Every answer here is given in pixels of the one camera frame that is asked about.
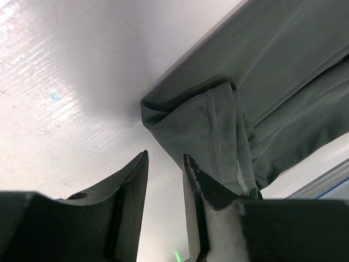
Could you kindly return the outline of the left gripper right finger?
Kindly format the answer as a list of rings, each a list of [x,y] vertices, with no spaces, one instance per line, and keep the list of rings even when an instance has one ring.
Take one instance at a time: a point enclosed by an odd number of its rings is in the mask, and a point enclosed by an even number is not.
[[[183,189],[189,261],[208,261],[219,243],[219,216],[240,196],[207,174],[194,158],[183,156]]]

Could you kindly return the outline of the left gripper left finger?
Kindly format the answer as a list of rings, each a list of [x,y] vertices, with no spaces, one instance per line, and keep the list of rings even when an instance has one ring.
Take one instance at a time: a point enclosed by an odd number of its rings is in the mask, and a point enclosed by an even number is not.
[[[97,184],[56,201],[74,241],[73,261],[136,261],[147,190],[149,156],[139,153]]]

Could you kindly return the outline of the dark grey t shirt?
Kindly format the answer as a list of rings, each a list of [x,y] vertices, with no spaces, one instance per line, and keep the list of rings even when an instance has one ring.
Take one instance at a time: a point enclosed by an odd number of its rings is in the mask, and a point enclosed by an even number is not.
[[[348,1],[248,1],[141,100],[177,165],[188,154],[258,199],[348,132]]]

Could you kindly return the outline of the aluminium rail frame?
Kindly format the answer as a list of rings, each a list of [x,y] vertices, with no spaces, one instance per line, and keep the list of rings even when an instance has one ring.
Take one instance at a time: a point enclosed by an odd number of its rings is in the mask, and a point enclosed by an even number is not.
[[[287,199],[348,200],[348,159],[289,195]]]

